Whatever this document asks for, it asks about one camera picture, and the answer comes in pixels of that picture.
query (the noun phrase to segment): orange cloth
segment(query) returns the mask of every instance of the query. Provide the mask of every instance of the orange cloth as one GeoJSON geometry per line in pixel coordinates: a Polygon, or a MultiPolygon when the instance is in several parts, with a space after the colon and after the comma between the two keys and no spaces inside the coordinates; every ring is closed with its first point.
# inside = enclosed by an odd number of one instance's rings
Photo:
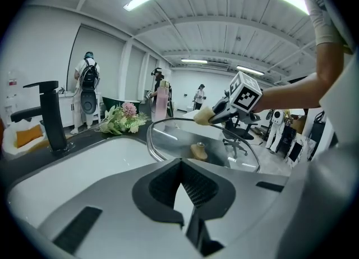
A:
{"type": "Polygon", "coordinates": [[[28,144],[30,141],[42,137],[43,133],[41,131],[40,125],[34,126],[33,128],[27,131],[17,131],[16,138],[17,138],[17,148],[28,144]]]}

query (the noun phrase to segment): countertop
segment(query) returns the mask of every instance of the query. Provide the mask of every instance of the countertop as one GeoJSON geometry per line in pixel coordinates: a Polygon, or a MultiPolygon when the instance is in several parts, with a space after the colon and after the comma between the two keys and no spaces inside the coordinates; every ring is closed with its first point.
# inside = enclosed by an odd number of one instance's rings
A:
{"type": "MultiPolygon", "coordinates": [[[[140,111],[149,115],[150,118],[149,113],[151,111],[148,110],[148,105],[140,105],[140,111]]],[[[124,133],[123,135],[132,137],[146,144],[147,129],[151,124],[152,121],[148,120],[146,125],[141,126],[137,133],[124,133]]],[[[45,147],[11,161],[2,160],[0,161],[1,183],[3,184],[3,187],[7,189],[14,182],[29,173],[41,169],[65,156],[74,154],[86,147],[97,144],[98,142],[109,140],[112,137],[114,137],[114,135],[111,135],[110,133],[96,132],[93,129],[90,129],[69,138],[67,140],[69,148],[61,154],[55,155],[51,152],[50,147],[45,147]]]]}

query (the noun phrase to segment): floor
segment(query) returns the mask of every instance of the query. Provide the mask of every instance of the floor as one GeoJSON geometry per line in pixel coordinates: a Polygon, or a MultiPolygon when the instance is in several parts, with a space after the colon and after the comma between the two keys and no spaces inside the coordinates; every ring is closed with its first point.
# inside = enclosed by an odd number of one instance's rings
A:
{"type": "MultiPolygon", "coordinates": [[[[182,117],[185,112],[175,111],[174,117],[182,117]]],[[[254,137],[253,140],[248,140],[248,143],[253,148],[254,152],[259,158],[260,173],[275,174],[275,175],[291,175],[291,168],[284,162],[284,154],[278,151],[275,154],[271,154],[268,149],[265,148],[266,141],[263,141],[258,135],[250,131],[250,134],[254,137]]]]}

